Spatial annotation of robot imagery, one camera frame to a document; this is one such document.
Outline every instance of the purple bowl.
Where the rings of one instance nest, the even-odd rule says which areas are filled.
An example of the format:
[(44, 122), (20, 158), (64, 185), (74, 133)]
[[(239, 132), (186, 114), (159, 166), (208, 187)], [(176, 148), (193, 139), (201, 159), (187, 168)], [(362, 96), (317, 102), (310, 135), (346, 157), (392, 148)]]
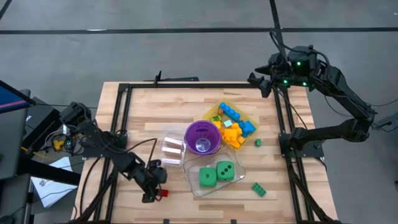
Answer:
[(184, 140), (190, 152), (210, 155), (220, 148), (221, 133), (210, 121), (196, 121), (185, 131)]

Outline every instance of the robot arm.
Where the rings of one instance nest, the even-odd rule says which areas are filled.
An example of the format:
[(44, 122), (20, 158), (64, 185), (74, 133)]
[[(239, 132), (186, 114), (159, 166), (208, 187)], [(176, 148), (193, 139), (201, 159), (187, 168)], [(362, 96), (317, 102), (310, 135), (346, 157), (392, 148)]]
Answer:
[(308, 142), (343, 138), (351, 142), (362, 142), (369, 137), (376, 112), (361, 100), (349, 88), (342, 72), (327, 62), (317, 59), (319, 52), (308, 47), (297, 46), (291, 49), (286, 58), (281, 53), (270, 57), (268, 65), (256, 68), (255, 71), (270, 75), (270, 80), (264, 77), (256, 78), (252, 73), (248, 82), (256, 85), (262, 97), (268, 97), (273, 86), (303, 86), (310, 91), (316, 89), (325, 96), (336, 99), (351, 115), (340, 125), (306, 130), (295, 128), (287, 139), (287, 147), (302, 150)]
[(146, 163), (135, 153), (120, 149), (119, 138), (102, 131), (96, 121), (91, 120), (90, 110), (81, 103), (71, 103), (61, 112), (60, 120), (75, 134), (85, 135), (86, 142), (91, 145), (85, 147), (85, 151), (90, 152), (91, 156), (111, 158), (119, 173), (127, 180), (134, 179), (144, 191), (143, 203), (154, 202), (157, 195), (162, 195), (162, 190), (157, 187), (166, 183), (167, 172), (160, 166), (160, 160), (149, 161), (146, 167)]

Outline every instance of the clear plastic container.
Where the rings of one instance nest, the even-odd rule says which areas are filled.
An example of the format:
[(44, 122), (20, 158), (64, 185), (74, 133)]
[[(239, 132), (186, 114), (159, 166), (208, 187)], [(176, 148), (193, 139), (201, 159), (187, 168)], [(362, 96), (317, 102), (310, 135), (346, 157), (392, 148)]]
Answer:
[[(238, 152), (228, 149), (229, 147), (230, 146), (224, 146), (215, 154), (200, 156), (184, 163), (184, 172), (194, 196), (203, 197), (245, 177), (246, 171), (237, 157)], [(231, 161), (234, 163), (234, 179), (229, 182), (217, 181), (216, 187), (201, 187), (199, 184), (199, 169), (202, 167), (216, 168), (217, 162), (219, 161)]]
[(162, 166), (179, 167), (183, 164), (187, 148), (183, 134), (167, 132), (160, 145)]

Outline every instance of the butcher block tabletop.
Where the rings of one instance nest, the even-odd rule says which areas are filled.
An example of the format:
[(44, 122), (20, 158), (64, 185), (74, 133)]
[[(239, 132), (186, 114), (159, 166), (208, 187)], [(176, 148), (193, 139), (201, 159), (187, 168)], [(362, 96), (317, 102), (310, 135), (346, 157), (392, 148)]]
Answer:
[[(103, 85), (95, 118), (99, 128), (104, 131), (109, 131), (111, 127), (118, 85), (119, 82), (105, 82)], [(116, 130), (121, 125), (125, 95), (122, 98)], [(142, 203), (143, 191), (139, 186), (134, 180), (128, 181), (119, 175), (111, 222), (162, 223), (164, 219), (169, 219), (170, 223), (230, 223), (231, 219), (235, 219), (238, 223), (295, 223), (286, 163), (280, 154), (278, 142), (280, 127), (273, 96), (271, 93), (270, 97), (261, 98), (261, 92), (256, 88), (133, 89), (126, 128), (127, 147), (145, 139), (161, 138), (165, 131), (180, 131), (183, 134), (191, 123), (201, 120), (202, 116), (222, 98), (231, 100), (259, 125), (259, 129), (237, 153), (246, 170), (244, 179), (204, 197), (197, 198), (192, 194), (182, 167), (166, 167), (168, 178), (167, 182), (162, 184), (162, 189), (169, 190), (169, 196), (154, 203)], [(307, 127), (314, 128), (305, 88), (290, 88), (289, 97)], [(289, 132), (282, 97), (280, 102), (286, 130)], [(296, 126), (302, 126), (296, 114), (294, 121)], [(262, 140), (260, 147), (254, 145), (256, 139)], [(159, 142), (153, 159), (160, 154)], [(151, 148), (152, 143), (148, 142), (135, 148), (134, 152), (147, 161)], [(189, 158), (193, 155), (187, 151), (186, 156)], [(95, 158), (85, 161), (75, 202), (78, 212), (83, 182), (94, 161)], [(83, 209), (98, 192), (103, 163), (104, 159), (100, 159), (88, 178)], [(327, 215), (337, 219), (325, 167), (314, 158), (303, 158), (303, 164), (311, 195)], [(258, 196), (251, 189), (255, 182), (267, 191), (264, 197)], [(108, 194), (109, 192), (104, 196), (101, 219), (105, 218)], [(303, 197), (301, 193), (298, 195), (302, 216), (306, 219)]]

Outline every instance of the green lego block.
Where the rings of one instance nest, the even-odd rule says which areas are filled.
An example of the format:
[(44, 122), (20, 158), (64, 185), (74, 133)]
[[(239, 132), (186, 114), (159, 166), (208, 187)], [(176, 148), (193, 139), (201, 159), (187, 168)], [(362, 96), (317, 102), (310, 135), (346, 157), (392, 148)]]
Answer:
[(256, 140), (254, 141), (254, 144), (255, 144), (257, 147), (260, 147), (260, 146), (261, 146), (261, 139), (256, 139)]
[(210, 121), (211, 121), (211, 122), (221, 121), (221, 116), (220, 116), (220, 115), (217, 115), (217, 116), (211, 117), (211, 118), (210, 118)]
[(202, 187), (215, 187), (217, 184), (217, 170), (212, 167), (200, 168), (199, 184)]
[(251, 187), (260, 197), (263, 197), (267, 192), (258, 183), (254, 183)]
[(217, 180), (233, 180), (235, 178), (234, 163), (231, 161), (217, 162)]

